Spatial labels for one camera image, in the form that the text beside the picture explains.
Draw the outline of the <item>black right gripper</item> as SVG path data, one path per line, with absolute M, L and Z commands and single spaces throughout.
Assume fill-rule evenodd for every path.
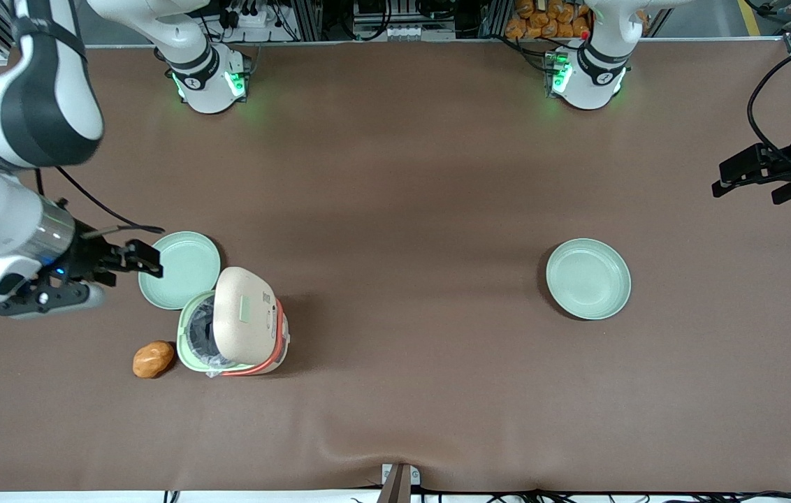
M 125 248 L 107 241 L 106 235 L 121 229 L 121 226 L 74 225 L 69 248 L 46 267 L 46 275 L 63 283 L 95 282 L 111 288 L 117 286 L 117 273 L 126 270 L 162 278 L 158 249 L 140 240 L 128 241 Z

